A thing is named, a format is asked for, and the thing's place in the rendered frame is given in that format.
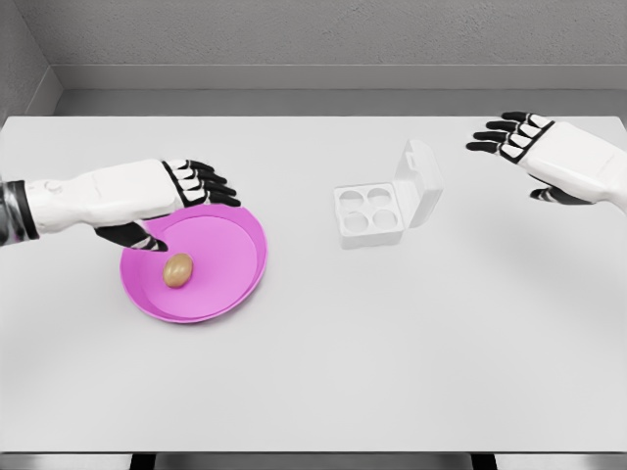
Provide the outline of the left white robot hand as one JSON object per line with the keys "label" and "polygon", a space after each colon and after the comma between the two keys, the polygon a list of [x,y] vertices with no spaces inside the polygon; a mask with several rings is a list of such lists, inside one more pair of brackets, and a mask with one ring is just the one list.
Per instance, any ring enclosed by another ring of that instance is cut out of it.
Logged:
{"label": "left white robot hand", "polygon": [[224,177],[194,160],[151,159],[98,169],[88,176],[93,189],[82,201],[81,221],[99,237],[133,250],[168,249],[140,224],[142,220],[207,204],[241,205]]}

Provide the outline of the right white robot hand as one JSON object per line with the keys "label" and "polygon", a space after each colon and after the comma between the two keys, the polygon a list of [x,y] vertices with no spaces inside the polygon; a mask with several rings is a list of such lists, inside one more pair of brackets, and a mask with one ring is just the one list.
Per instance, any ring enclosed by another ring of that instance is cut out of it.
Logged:
{"label": "right white robot hand", "polygon": [[531,198],[567,206],[612,204],[611,160],[619,147],[568,122],[520,111],[486,127],[466,149],[497,155],[545,183]]}

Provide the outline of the brown egg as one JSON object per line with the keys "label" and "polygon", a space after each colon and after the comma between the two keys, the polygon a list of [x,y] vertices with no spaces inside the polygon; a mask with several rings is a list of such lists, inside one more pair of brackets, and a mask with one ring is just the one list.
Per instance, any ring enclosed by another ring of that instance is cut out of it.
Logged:
{"label": "brown egg", "polygon": [[175,254],[164,265],[163,281],[169,288],[181,288],[190,280],[193,268],[194,262],[189,255],[185,253]]}

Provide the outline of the white egg box with lid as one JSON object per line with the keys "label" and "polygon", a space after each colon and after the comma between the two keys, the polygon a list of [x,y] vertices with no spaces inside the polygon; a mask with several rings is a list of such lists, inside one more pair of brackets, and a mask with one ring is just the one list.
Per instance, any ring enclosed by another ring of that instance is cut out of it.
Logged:
{"label": "white egg box with lid", "polygon": [[409,140],[389,182],[339,186],[335,217],[344,250],[396,245],[435,210],[444,180],[432,149]]}

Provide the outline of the pink round plate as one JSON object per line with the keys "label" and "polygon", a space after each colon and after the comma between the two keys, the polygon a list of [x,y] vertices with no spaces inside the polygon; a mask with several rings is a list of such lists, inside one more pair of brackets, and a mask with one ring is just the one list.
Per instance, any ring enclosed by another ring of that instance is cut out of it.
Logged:
{"label": "pink round plate", "polygon": [[[255,290],[265,271],[264,229],[245,208],[202,205],[149,220],[147,228],[164,241],[166,252],[125,249],[121,284],[143,312],[169,323],[197,323],[218,317]],[[170,288],[163,269],[171,257],[193,261],[189,280]]]}

